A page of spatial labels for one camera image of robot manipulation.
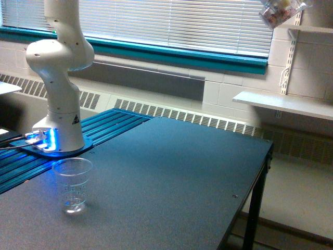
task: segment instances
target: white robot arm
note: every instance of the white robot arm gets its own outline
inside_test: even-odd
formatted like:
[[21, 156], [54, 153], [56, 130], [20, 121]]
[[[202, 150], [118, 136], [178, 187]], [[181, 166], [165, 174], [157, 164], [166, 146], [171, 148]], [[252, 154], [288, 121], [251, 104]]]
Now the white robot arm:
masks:
[[44, 81], [47, 116], [33, 126], [46, 134], [36, 147], [46, 153], [70, 152], [84, 146], [80, 123], [79, 89], [68, 71], [82, 70], [94, 60], [94, 50], [83, 36], [79, 0], [44, 0], [45, 18], [58, 40], [41, 40], [27, 48], [27, 62]]

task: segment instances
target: window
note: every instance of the window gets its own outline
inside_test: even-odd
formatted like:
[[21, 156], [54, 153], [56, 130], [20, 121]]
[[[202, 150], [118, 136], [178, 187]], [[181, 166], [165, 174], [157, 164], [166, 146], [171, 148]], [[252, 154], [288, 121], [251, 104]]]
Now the window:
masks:
[[[3, 25], [52, 31], [43, 0], [1, 0]], [[80, 0], [83, 32], [93, 38], [267, 58], [272, 31], [260, 0]]]

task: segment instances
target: wall shelf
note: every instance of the wall shelf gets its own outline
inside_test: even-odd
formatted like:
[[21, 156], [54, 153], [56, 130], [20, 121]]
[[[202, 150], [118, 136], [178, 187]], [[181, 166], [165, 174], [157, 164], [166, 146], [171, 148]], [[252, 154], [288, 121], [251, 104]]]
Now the wall shelf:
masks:
[[0, 95], [20, 91], [21, 88], [9, 83], [0, 82]]
[[285, 29], [290, 29], [290, 30], [300, 30], [300, 31], [312, 32], [312, 33], [333, 34], [333, 29], [331, 29], [331, 28], [303, 26], [303, 25], [290, 25], [290, 24], [282, 24], [279, 26], [279, 28], [285, 28]]
[[333, 103], [267, 91], [242, 91], [234, 102], [333, 120]]

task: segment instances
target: black metal table leg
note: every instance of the black metal table leg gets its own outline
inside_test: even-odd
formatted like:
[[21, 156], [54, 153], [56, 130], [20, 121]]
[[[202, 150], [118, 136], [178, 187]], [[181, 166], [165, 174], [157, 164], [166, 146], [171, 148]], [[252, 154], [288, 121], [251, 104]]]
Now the black metal table leg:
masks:
[[267, 158], [266, 162], [264, 163], [265, 167], [262, 170], [252, 191], [249, 217], [246, 225], [246, 231], [243, 242], [243, 250], [252, 250], [253, 248], [255, 231], [257, 229], [257, 224], [259, 219], [261, 200], [264, 193], [265, 181], [268, 171], [268, 161], [269, 159]]

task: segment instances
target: window sill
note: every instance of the window sill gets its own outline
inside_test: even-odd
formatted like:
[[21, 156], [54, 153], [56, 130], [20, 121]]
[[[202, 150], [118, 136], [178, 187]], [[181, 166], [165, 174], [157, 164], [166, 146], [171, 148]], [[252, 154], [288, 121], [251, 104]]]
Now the window sill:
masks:
[[[56, 39], [57, 35], [46, 31], [0, 27], [0, 39], [35, 42], [40, 39]], [[148, 59], [179, 66], [230, 70], [254, 74], [265, 74], [268, 59], [246, 56], [224, 55], [209, 52], [121, 42], [86, 37], [95, 52]]]

